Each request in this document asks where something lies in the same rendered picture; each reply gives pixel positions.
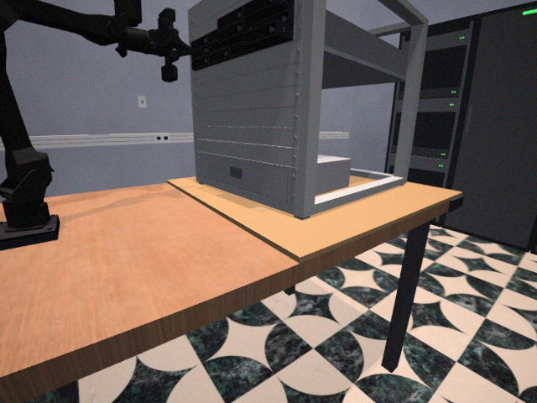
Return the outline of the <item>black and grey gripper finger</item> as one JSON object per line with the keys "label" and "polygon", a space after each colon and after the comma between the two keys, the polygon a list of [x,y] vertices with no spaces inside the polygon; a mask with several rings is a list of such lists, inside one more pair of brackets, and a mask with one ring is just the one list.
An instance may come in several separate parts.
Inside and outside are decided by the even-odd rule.
{"label": "black and grey gripper finger", "polygon": [[[176,50],[177,50],[177,60],[178,60],[181,56],[196,54],[195,51],[191,51],[191,50],[181,50],[181,49],[179,49],[179,48],[176,49]],[[175,61],[177,61],[177,60],[172,61],[172,63],[175,62]]]}
{"label": "black and grey gripper finger", "polygon": [[180,42],[180,46],[178,48],[180,48],[181,50],[191,50],[191,51],[195,51],[194,49],[192,49],[189,45],[187,45],[186,43],[184,43],[180,37],[179,37],[179,42]]}

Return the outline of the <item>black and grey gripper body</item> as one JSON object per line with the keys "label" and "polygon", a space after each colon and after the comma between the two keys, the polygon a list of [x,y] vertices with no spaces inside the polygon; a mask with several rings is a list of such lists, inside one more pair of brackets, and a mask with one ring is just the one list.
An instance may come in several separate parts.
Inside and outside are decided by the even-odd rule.
{"label": "black and grey gripper body", "polygon": [[[175,22],[175,10],[173,8],[165,8],[160,14],[159,18],[169,18],[172,22]],[[162,80],[165,82],[177,81],[178,69],[175,65],[172,65],[172,61],[177,60],[177,50],[170,50],[169,54],[159,53],[157,50],[151,48],[151,43],[154,43],[154,36],[150,34],[152,30],[144,30],[146,37],[146,45],[144,54],[158,55],[164,57],[165,65],[161,67]]]}

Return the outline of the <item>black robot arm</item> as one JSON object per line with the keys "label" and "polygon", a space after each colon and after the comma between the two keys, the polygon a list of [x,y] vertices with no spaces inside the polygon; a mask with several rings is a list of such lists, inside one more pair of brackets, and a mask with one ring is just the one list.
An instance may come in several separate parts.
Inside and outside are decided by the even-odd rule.
{"label": "black robot arm", "polygon": [[[142,23],[141,0],[114,0],[114,8],[110,16],[78,13],[40,0],[0,0],[0,137],[8,175],[0,185],[1,197],[7,198],[2,201],[5,233],[42,229],[51,220],[44,195],[54,170],[47,153],[37,152],[30,142],[6,72],[4,31],[22,20],[79,34],[101,46],[118,43],[115,51],[122,58],[127,50],[143,53],[144,30],[133,28]],[[171,19],[158,18],[158,29],[151,30],[152,49],[169,54],[179,47],[179,30]]]}

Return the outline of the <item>light wooden board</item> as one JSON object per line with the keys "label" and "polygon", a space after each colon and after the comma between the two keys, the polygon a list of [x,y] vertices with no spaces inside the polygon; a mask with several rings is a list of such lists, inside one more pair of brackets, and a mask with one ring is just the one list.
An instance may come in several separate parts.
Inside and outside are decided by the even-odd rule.
{"label": "light wooden board", "polygon": [[196,177],[167,183],[299,264],[462,196],[407,182],[300,220]]}

